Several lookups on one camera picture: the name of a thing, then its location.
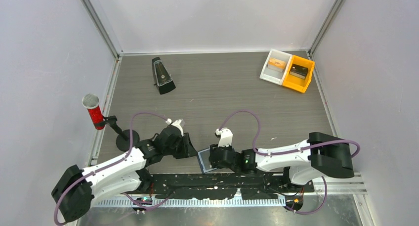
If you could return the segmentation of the blue leather card holder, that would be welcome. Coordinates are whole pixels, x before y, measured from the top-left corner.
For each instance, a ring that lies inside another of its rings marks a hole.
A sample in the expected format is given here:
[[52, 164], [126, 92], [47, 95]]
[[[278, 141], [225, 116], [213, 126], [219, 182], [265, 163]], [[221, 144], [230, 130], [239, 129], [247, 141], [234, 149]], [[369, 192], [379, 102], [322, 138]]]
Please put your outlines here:
[[198, 162], [200, 165], [200, 169], [203, 174], [217, 170], [216, 167], [212, 166], [211, 161], [210, 161], [210, 154], [211, 154], [210, 147], [198, 151], [197, 154], [198, 154]]

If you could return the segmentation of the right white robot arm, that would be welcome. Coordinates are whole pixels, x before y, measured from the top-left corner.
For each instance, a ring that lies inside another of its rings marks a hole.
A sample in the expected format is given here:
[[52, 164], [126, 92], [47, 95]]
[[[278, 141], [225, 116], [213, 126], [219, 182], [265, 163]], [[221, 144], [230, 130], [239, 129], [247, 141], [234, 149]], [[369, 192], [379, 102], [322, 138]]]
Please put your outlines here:
[[219, 143], [205, 149], [209, 156], [200, 157], [203, 173], [217, 169], [230, 169], [237, 174], [267, 173], [282, 168], [282, 185], [291, 192], [318, 177], [354, 177], [352, 158], [360, 150], [354, 141], [312, 132], [308, 139], [288, 146], [237, 152], [232, 137], [230, 130], [223, 131]]

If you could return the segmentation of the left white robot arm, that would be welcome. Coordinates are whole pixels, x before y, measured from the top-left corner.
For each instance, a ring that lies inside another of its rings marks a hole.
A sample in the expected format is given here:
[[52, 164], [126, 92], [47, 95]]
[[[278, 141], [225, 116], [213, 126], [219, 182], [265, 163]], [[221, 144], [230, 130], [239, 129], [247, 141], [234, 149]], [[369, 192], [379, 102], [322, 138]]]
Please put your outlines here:
[[197, 156], [190, 136], [180, 126], [168, 125], [152, 138], [101, 164], [68, 167], [51, 192], [56, 203], [54, 222], [58, 226], [84, 216], [96, 203], [125, 192], [146, 193], [152, 181], [145, 168], [163, 157], [183, 159]]

